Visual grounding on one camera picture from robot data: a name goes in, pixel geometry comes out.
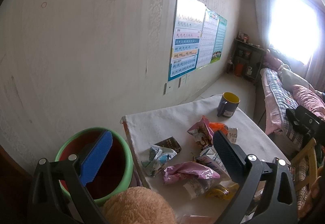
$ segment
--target pink pillow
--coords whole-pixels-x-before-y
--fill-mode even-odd
[[[279,58],[274,57],[269,49],[266,50],[266,55],[264,56],[264,63],[266,63],[266,65],[269,64],[271,67],[267,67],[276,72],[279,69],[280,65],[283,65],[283,62]]]
[[[317,117],[325,120],[325,104],[319,96],[299,84],[292,86],[292,92],[298,105],[305,107]]]

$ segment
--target bright sunlight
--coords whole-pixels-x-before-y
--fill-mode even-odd
[[[269,38],[283,54],[307,64],[319,44],[315,11],[301,0],[276,0]]]

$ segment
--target blue mug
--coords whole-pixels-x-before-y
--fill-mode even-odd
[[[239,102],[240,99],[235,94],[230,92],[223,93],[218,106],[217,116],[223,116],[226,118],[231,117],[235,113]]]

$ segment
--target snack wrapper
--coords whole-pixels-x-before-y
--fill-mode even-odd
[[[209,167],[197,162],[178,163],[164,170],[164,184],[173,184],[179,180],[197,176],[199,179],[218,179],[220,175]]]
[[[209,127],[213,131],[213,133],[220,130],[223,134],[228,135],[228,126],[226,124],[218,122],[209,122]]]
[[[261,200],[263,190],[264,190],[264,188],[255,192],[254,197],[253,197],[251,203],[249,204],[245,215],[251,215],[251,213],[256,211],[257,205],[259,204],[259,202]]]
[[[202,116],[202,119],[194,124],[187,131],[194,137],[195,142],[203,150],[212,146],[213,131],[209,127],[209,120]]]
[[[204,149],[200,155],[196,157],[196,161],[217,172],[222,181],[230,180],[228,172],[214,147]]]
[[[217,197],[222,200],[231,200],[236,194],[239,188],[239,184],[233,184],[227,188],[222,185],[217,185],[214,188],[211,188],[206,194],[206,197]]]
[[[213,179],[199,179],[196,177],[191,178],[184,184],[184,188],[190,195],[190,199],[196,198],[206,193],[212,186]]]
[[[210,129],[215,133],[216,131],[220,130],[224,135],[227,135],[228,140],[231,143],[236,143],[237,141],[237,128],[228,128],[226,124],[218,123],[218,122],[210,122],[209,123]]]
[[[148,176],[155,177],[165,167],[164,164],[172,159],[177,153],[170,148],[151,145],[149,161],[141,161],[144,171]]]

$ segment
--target white floor tile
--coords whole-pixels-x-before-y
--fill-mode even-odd
[[[195,100],[208,98],[224,92],[231,92],[237,95],[240,99],[238,107],[251,119],[253,118],[256,97],[255,86],[249,81],[233,74],[224,74]]]

